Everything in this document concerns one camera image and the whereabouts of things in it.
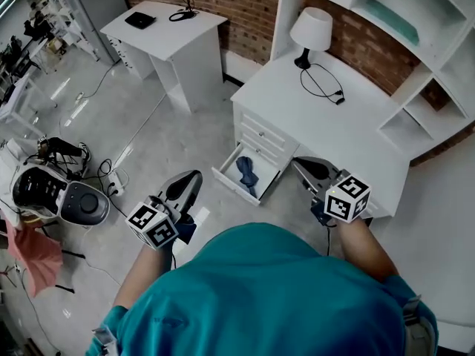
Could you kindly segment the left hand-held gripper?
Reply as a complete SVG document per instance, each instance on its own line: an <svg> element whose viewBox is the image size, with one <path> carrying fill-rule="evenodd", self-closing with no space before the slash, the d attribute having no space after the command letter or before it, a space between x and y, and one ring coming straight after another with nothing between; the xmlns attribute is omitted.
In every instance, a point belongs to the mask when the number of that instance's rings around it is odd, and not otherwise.
<svg viewBox="0 0 475 356"><path fill-rule="evenodd" d="M147 196L127 216L125 223L146 245L158 250L176 239L188 244L197 228L189 210L203 184L198 170L167 180L157 194Z"/></svg>

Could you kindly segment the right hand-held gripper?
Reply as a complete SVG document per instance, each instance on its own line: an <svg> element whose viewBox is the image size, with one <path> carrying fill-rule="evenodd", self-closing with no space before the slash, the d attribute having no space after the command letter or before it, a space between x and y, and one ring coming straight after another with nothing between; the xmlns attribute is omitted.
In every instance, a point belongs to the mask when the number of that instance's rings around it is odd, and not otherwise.
<svg viewBox="0 0 475 356"><path fill-rule="evenodd" d="M310 210L321 225L329 225L331 220L351 223L366 209L371 187L347 170L313 156L293 158L292 168L311 193Z"/></svg>

